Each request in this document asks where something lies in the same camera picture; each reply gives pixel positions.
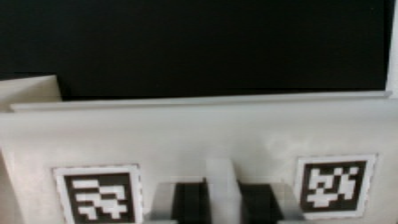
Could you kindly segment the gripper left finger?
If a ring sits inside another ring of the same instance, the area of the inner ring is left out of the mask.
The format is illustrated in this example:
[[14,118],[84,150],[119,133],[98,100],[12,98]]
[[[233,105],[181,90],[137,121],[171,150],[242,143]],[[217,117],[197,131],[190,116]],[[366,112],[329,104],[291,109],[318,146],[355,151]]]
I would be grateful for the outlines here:
[[171,218],[178,224],[211,224],[206,181],[176,184]]

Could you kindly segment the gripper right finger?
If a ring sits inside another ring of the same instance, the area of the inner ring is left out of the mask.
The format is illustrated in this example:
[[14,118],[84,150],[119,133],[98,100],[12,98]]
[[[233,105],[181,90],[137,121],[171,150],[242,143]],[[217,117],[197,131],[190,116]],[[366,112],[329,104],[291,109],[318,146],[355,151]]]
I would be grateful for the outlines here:
[[277,224],[281,206],[268,184],[238,183],[242,193],[242,224]]

